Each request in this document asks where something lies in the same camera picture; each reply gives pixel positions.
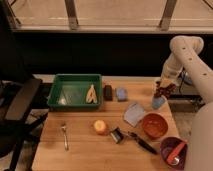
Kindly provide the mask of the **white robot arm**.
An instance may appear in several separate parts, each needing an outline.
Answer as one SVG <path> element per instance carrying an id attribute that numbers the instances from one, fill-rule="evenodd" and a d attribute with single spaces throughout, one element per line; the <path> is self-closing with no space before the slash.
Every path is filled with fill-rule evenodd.
<path id="1" fill-rule="evenodd" d="M 203 47 L 201 37 L 173 37 L 160 77 L 160 86 L 166 88 L 185 69 L 205 103 L 192 123 L 184 171 L 213 171 L 213 70 L 198 56 Z"/>

